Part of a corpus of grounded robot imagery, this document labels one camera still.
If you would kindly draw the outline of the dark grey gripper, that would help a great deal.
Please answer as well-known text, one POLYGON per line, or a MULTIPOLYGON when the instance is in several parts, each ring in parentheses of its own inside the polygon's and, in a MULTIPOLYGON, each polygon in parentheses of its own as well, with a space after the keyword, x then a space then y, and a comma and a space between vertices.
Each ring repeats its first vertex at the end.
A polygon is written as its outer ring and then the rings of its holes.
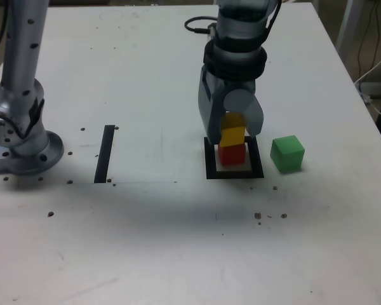
POLYGON ((199 113, 210 144, 218 144, 221 140, 221 120, 225 110, 243 115, 249 136, 260 134, 264 112, 255 96, 255 80, 240 82, 220 79, 203 65, 200 81, 199 113))

